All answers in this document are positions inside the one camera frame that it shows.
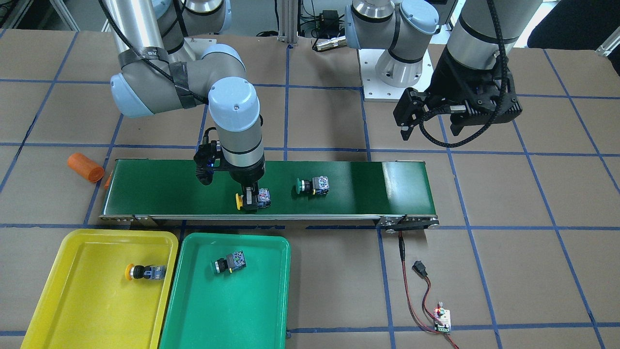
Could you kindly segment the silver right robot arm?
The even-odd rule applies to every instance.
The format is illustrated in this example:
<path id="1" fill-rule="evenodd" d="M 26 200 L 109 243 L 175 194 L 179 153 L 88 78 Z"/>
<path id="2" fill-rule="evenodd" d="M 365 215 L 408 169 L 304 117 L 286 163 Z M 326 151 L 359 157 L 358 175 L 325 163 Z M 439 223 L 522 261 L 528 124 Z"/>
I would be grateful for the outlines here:
<path id="1" fill-rule="evenodd" d="M 257 187 L 265 173 L 261 104 L 246 66 L 231 46 L 214 44 L 195 55 L 194 35 L 230 26 L 228 0 L 101 0 L 114 33 L 120 73 L 110 78 L 122 115 L 144 117 L 177 109 L 208 108 L 219 140 L 199 146 L 196 176 L 214 171 L 242 187 Z"/>

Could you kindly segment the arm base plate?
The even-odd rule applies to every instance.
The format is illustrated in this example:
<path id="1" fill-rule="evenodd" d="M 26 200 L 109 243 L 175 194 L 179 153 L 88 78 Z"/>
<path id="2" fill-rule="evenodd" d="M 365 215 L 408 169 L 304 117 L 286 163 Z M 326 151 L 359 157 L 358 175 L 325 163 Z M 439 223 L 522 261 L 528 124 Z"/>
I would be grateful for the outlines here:
<path id="1" fill-rule="evenodd" d="M 412 64 L 395 60 L 385 49 L 359 49 L 358 58 L 366 101 L 397 102 L 407 87 L 424 92 L 434 72 L 428 51 Z"/>

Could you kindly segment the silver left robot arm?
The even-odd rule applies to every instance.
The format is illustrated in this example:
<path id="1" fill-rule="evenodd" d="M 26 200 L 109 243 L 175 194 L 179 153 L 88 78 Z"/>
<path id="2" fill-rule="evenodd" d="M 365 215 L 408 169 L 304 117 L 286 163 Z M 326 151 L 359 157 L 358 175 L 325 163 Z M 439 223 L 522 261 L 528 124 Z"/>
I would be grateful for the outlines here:
<path id="1" fill-rule="evenodd" d="M 453 1 L 354 0 L 335 24 L 344 34 L 313 46 L 359 53 L 365 99 L 396 102 L 403 141 L 414 130 L 445 149 L 473 141 L 492 124 L 520 115 L 508 53 L 540 5 L 538 0 L 468 0 L 434 71 L 427 48 Z M 258 216 L 436 217 L 423 162 L 271 161 L 257 189 Z"/>

